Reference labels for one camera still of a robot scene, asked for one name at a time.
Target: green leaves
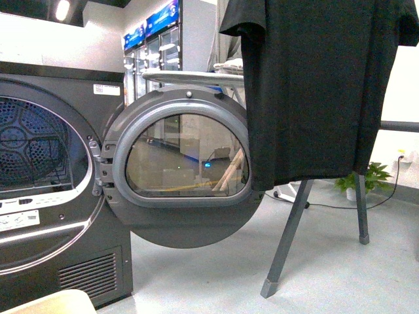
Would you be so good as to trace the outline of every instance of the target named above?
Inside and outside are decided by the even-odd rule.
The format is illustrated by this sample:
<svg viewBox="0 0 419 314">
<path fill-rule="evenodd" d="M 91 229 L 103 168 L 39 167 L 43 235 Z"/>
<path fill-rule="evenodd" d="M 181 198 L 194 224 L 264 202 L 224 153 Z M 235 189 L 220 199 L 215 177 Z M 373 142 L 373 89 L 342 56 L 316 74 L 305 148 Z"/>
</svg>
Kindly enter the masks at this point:
<svg viewBox="0 0 419 314">
<path fill-rule="evenodd" d="M 384 171 L 387 165 L 382 165 L 380 162 L 371 162 L 368 165 L 367 173 L 365 174 L 365 191 L 366 193 L 374 190 L 376 187 L 379 188 L 390 188 L 387 178 L 391 175 Z M 345 178 L 339 178 L 335 181 L 335 186 L 340 189 L 341 192 L 345 192 L 347 188 L 355 189 L 355 172 L 352 172 Z"/>
</svg>

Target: white pot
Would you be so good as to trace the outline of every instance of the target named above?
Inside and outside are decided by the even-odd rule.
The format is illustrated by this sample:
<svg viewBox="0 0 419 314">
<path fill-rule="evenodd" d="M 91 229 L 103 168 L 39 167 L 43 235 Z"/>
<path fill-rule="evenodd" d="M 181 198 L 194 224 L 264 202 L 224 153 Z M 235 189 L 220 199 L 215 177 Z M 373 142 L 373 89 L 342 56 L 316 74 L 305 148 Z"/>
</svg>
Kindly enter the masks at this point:
<svg viewBox="0 0 419 314">
<path fill-rule="evenodd" d="M 356 191 L 353 188 L 347 188 L 346 198 L 350 201 L 356 201 Z"/>
</svg>

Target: beige cushion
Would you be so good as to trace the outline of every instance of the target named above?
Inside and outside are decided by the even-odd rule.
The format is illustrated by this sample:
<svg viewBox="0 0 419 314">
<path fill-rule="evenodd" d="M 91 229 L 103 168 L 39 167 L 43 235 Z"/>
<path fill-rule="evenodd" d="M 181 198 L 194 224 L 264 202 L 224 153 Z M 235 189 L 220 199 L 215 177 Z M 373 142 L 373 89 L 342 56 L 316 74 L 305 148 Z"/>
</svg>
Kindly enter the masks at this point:
<svg viewBox="0 0 419 314">
<path fill-rule="evenodd" d="M 63 290 L 19 305 L 2 314 L 96 314 L 87 293 Z"/>
</svg>

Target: front vent grille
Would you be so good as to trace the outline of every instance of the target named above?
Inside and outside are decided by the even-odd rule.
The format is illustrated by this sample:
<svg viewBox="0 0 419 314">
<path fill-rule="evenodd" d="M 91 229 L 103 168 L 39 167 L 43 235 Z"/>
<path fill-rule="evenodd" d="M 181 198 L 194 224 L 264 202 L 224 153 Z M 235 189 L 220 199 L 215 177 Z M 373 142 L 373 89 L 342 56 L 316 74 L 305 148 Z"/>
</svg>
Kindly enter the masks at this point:
<svg viewBox="0 0 419 314">
<path fill-rule="evenodd" d="M 59 270 L 60 287 L 85 291 L 91 299 L 117 289 L 117 258 L 111 253 Z"/>
</svg>

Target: dryer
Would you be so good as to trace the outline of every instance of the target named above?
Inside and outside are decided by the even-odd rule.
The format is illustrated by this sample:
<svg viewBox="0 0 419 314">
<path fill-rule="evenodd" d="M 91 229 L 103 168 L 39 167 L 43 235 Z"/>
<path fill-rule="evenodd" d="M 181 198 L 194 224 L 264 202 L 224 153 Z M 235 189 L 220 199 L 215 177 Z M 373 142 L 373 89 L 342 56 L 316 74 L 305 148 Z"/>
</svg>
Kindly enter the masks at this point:
<svg viewBox="0 0 419 314">
<path fill-rule="evenodd" d="M 130 231 L 101 193 L 123 74 L 0 63 L 0 311 L 78 288 L 132 291 Z"/>
<path fill-rule="evenodd" d="M 106 73 L 79 80 L 79 70 L 15 66 L 21 74 L 0 74 L 0 218 L 13 226 L 0 229 L 3 298 L 93 276 L 89 285 L 111 260 L 120 290 L 94 296 L 101 304 L 132 289 L 127 230 L 165 247 L 203 247 L 258 208 L 246 110 L 225 94 L 167 86 L 116 113 L 120 85 Z"/>
</svg>

